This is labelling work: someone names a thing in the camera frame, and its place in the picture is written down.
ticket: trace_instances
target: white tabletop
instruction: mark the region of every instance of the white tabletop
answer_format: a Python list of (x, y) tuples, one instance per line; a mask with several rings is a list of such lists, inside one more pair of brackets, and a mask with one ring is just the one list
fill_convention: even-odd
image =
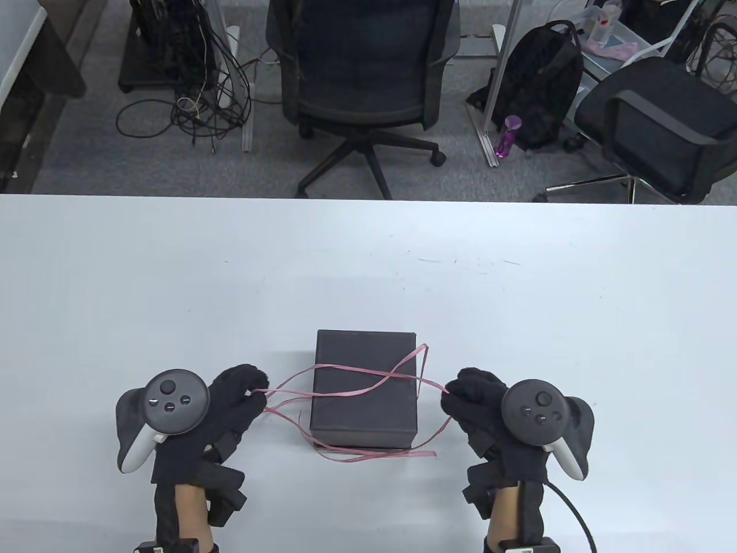
[[(0, 236), (3, 551), (150, 539), (150, 461), (116, 470), (120, 394), (173, 367), (278, 381), (321, 328), (415, 332), (442, 383), (475, 365), (587, 400), (589, 479), (549, 468), (601, 553), (727, 546), (709, 539), (737, 493), (737, 208), (0, 196)], [(422, 436), (438, 398), (422, 392)], [(461, 496), (477, 460), (455, 426), (433, 449), (341, 465), (263, 417), (231, 458), (248, 503), (216, 540), (480, 553)], [(543, 513), (564, 553), (587, 551), (551, 493)]]
[(0, 108), (45, 20), (36, 0), (0, 0)]

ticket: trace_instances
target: pink string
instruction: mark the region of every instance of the pink string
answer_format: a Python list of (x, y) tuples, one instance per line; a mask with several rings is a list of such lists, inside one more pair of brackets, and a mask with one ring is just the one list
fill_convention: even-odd
[[(447, 428), (447, 426), (450, 424), (450, 417), (448, 417), (445, 420), (445, 422), (443, 423), (443, 425), (432, 436), (430, 436), (428, 439), (426, 439), (420, 445), (416, 445), (415, 447), (413, 447), (413, 448), (411, 448), (409, 450), (406, 450), (406, 451), (389, 451), (389, 452), (382, 452), (382, 453), (380, 453), (380, 452), (376, 452), (376, 451), (364, 451), (364, 450), (352, 449), (352, 448), (339, 448), (339, 447), (335, 447), (335, 446), (332, 446), (332, 445), (328, 445), (328, 444), (326, 444), (324, 442), (321, 442), (320, 440), (316, 439), (315, 437), (313, 437), (312, 435), (310, 435), (310, 433), (307, 432), (304, 429), (304, 427), (301, 424), (302, 411), (299, 412), (299, 416), (297, 417), (297, 420), (294, 420), (294, 419), (288, 417), (287, 415), (285, 415), (284, 413), (281, 413), (279, 411), (279, 409), (281, 409), (282, 407), (285, 407), (285, 406), (290, 405), (292, 403), (296, 403), (298, 401), (309, 400), (312, 397), (354, 397), (354, 396), (358, 396), (358, 395), (362, 395), (362, 394), (367, 394), (371, 390), (375, 390), (376, 388), (378, 388), (379, 386), (381, 386), (382, 384), (384, 384), (385, 382), (387, 382), (390, 378), (410, 378), (412, 380), (416, 380), (419, 383), (419, 385), (417, 386), (417, 397), (419, 397), (419, 390), (420, 390), (420, 387), (422, 386), (422, 383), (426, 383), (429, 386), (432, 386), (433, 388), (437, 388), (441, 392), (446, 392), (447, 390), (445, 389), (444, 386), (438, 384), (437, 382), (433, 382), (431, 380), (427, 380), (427, 379), (423, 378), (424, 375), (425, 375), (425, 361), (427, 360), (427, 351), (428, 351), (428, 349), (429, 348), (427, 347), (426, 344), (420, 345), (412, 353), (410, 353), (409, 355), (406, 355), (389, 372), (374, 371), (374, 370), (370, 370), (370, 369), (360, 369), (360, 368), (355, 367), (355, 366), (320, 364), (320, 365), (313, 365), (309, 369), (301, 370), (300, 372), (296, 373), (295, 375), (290, 376), (287, 380), (285, 380), (284, 382), (282, 382), (281, 384), (279, 384), (276, 388), (273, 388), (273, 389), (258, 389), (258, 390), (254, 390), (254, 391), (255, 392), (264, 392), (266, 394), (266, 397), (267, 398), (271, 398), (277, 392), (282, 392), (282, 393), (285, 393), (285, 394), (292, 394), (292, 395), (299, 396), (299, 397), (293, 397), (293, 398), (291, 398), (289, 400), (284, 400), (284, 401), (278, 403), (277, 405), (275, 405), (274, 407), (267, 407), (264, 411), (266, 413), (275, 414), (277, 417), (281, 417), (282, 419), (284, 419), (284, 420), (292, 423), (300, 431), (300, 433), (302, 434), (302, 437), (305, 440), (307, 440), (307, 442), (310, 443), (310, 444), (319, 445), (320, 447), (324, 448), (325, 450), (331, 451), (333, 453), (344, 453), (344, 454), (349, 454), (349, 455), (355, 455), (356, 456), (356, 457), (352, 457), (350, 459), (335, 459), (335, 458), (333, 458), (331, 456), (326, 455), (323, 451), (320, 451), (320, 450), (316, 449), (316, 451), (318, 452), (318, 454), (321, 457), (323, 457), (325, 459), (328, 459), (329, 461), (335, 461), (335, 462), (339, 462), (339, 463), (355, 463), (355, 462), (359, 462), (359, 461), (367, 461), (369, 459), (387, 459), (387, 458), (390, 458), (390, 457), (394, 457), (394, 458), (397, 458), (397, 457), (403, 457), (403, 458), (407, 458), (407, 457), (435, 457), (435, 456), (437, 456), (437, 454), (434, 451), (419, 451), (419, 450), (421, 448), (423, 448), (424, 446), (426, 446), (427, 444), (429, 444), (430, 442), (432, 442), (437, 436), (440, 435), (440, 433), (442, 431), (445, 430), (445, 428)], [(402, 365), (404, 365), (408, 361), (416, 358), (420, 354), (423, 354), (423, 356), (422, 356), (422, 365), (421, 365), (420, 373), (419, 373), (419, 376), (418, 377), (417, 376), (413, 376), (413, 375), (404, 375), (401, 372), (397, 372), (397, 370), (399, 370), (399, 368)], [(297, 390), (286, 390), (286, 389), (284, 389), (284, 386), (286, 386), (289, 382), (291, 382), (292, 380), (294, 380), (298, 376), (303, 375), (306, 372), (314, 371), (314, 370), (317, 370), (317, 369), (338, 369), (338, 370), (341, 370), (341, 371), (362, 372), (362, 373), (367, 374), (367, 375), (383, 376), (383, 378), (381, 380), (379, 380), (377, 383), (375, 383), (373, 386), (370, 386), (370, 387), (364, 388), (364, 389), (360, 389), (360, 390), (352, 390), (350, 392), (333, 392), (333, 393), (329, 393), (329, 394), (319, 394), (319, 393), (313, 393), (313, 392), (300, 392), (300, 391), (297, 391)]]

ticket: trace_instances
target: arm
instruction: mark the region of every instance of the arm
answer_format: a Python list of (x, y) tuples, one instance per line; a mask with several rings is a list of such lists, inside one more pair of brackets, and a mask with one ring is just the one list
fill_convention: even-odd
[(175, 486), (175, 503), (179, 519), (179, 537), (196, 538), (200, 553), (210, 553), (214, 547), (212, 529), (207, 522), (205, 490), (188, 484)]
[(519, 502), (519, 486), (497, 490), (489, 522), (489, 533), (486, 535), (486, 543), (493, 553), (500, 553), (499, 542), (516, 540), (520, 536)]

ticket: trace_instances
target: black backpack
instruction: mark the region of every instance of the black backpack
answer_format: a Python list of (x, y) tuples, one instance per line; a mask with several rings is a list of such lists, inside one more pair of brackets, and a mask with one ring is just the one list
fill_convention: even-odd
[[(553, 27), (565, 27), (562, 32)], [(522, 119), (516, 144), (522, 149), (558, 139), (584, 72), (584, 57), (576, 28), (570, 21), (551, 21), (522, 37), (509, 55), (492, 121), (497, 129), (508, 115)], [(466, 101), (483, 110), (494, 77)]]

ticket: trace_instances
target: chair wheel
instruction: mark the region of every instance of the chair wheel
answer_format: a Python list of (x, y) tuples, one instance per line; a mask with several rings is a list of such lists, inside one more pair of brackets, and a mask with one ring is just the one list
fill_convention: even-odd
[(307, 123), (300, 123), (299, 136), (305, 140), (310, 140), (315, 136), (315, 129), (310, 127)]
[(435, 165), (435, 167), (440, 167), (445, 163), (445, 160), (447, 157), (445, 157), (445, 154), (442, 153), (440, 150), (435, 150), (433, 152), (433, 155), (430, 156), (430, 163)]
[(563, 141), (563, 151), (566, 153), (577, 152), (586, 145), (587, 140), (588, 139), (582, 134), (576, 134), (575, 136), (566, 138), (566, 140)]

